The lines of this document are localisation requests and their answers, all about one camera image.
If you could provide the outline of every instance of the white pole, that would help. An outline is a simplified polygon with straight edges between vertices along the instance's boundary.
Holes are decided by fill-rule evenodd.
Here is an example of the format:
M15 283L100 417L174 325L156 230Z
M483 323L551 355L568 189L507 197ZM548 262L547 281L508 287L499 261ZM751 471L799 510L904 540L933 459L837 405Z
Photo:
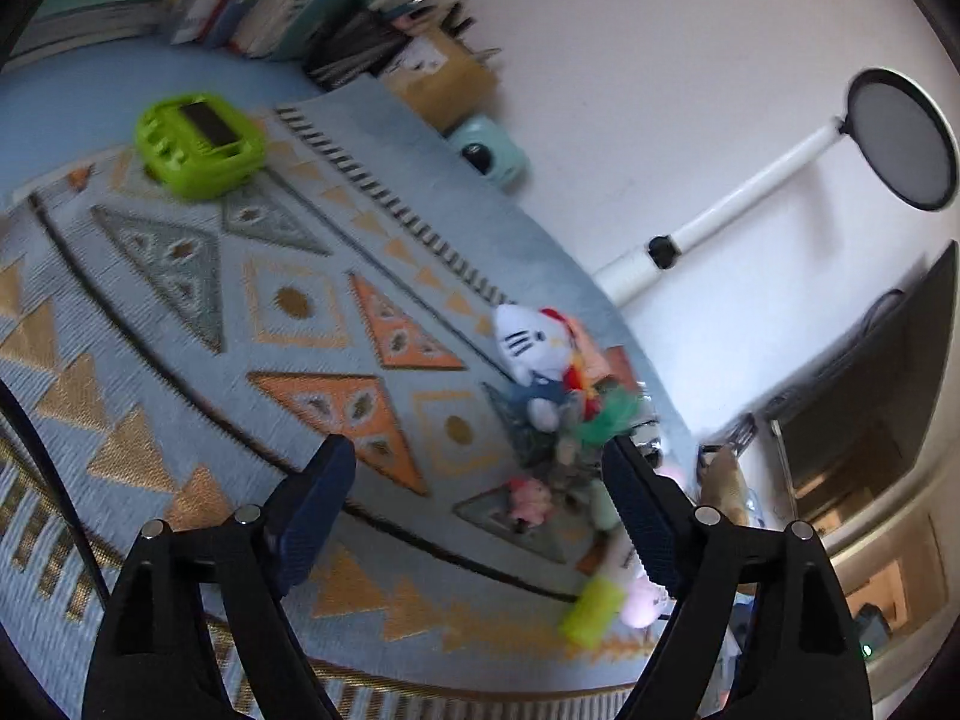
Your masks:
M840 132L841 124L841 119L834 117L829 124L825 124L805 141L791 148L776 162L741 184L699 217L683 225L670 236L678 252L688 253L707 238L716 235L802 167L819 157L843 137ZM650 258L646 247L637 247L603 266L593 275L593 280L613 304L619 307L626 305L654 284L663 273Z

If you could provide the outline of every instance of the wall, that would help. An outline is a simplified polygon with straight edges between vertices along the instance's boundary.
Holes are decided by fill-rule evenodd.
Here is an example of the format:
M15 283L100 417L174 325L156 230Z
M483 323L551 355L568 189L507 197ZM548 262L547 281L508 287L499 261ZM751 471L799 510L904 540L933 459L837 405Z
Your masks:
M504 49L494 112L533 163L517 201L590 272L689 220L842 113L847 81L865 66L913 76L960 125L957 71L911 0L470 8L478 23L467 42ZM680 413L707 435L956 237L960 206L909 208L853 143L840 143L624 314ZM887 506L960 429L957 357L917 475Z

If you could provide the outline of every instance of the blue gripper pad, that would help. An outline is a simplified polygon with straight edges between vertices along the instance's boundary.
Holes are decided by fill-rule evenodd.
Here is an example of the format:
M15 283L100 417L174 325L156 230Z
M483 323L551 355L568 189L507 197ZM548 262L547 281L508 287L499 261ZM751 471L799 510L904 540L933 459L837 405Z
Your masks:
M601 460L603 482L647 576L666 587L671 597L677 598L683 579L677 570L675 535L648 485L641 480L642 471L635 467L635 463L646 464L646 461L638 452L635 452L635 458L628 457L615 440L607 442ZM643 470L656 483L677 486L672 479L656 476L650 466ZM677 493L683 495L680 488Z
M284 479L264 506L264 539L274 588L282 598L306 581L356 475L353 444L331 435L300 473Z

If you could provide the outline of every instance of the green timer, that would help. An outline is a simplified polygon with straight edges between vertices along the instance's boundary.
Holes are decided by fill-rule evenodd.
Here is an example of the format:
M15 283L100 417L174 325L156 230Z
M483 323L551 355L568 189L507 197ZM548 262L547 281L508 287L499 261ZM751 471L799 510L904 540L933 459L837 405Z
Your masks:
M219 95L162 100L136 123L136 147L147 170L177 196L210 200L263 167L263 134Z

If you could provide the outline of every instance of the green book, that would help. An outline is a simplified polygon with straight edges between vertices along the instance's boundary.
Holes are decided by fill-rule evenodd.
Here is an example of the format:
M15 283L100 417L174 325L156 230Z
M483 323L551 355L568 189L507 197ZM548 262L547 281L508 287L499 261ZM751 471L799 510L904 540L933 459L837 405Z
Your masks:
M23 31L13 55L98 32L156 29L167 0L44 0Z

